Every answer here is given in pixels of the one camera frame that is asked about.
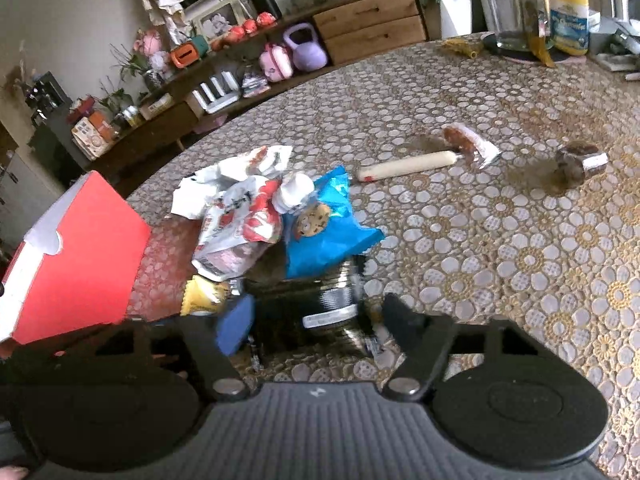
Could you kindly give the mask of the person's left hand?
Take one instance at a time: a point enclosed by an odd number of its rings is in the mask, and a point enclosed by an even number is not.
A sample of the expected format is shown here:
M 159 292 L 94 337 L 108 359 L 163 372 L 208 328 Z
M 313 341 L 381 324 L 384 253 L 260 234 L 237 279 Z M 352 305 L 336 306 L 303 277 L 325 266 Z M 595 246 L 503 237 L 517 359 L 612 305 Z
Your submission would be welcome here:
M 0 468 L 0 480 L 24 480 L 29 471 L 23 467 L 3 466 Z

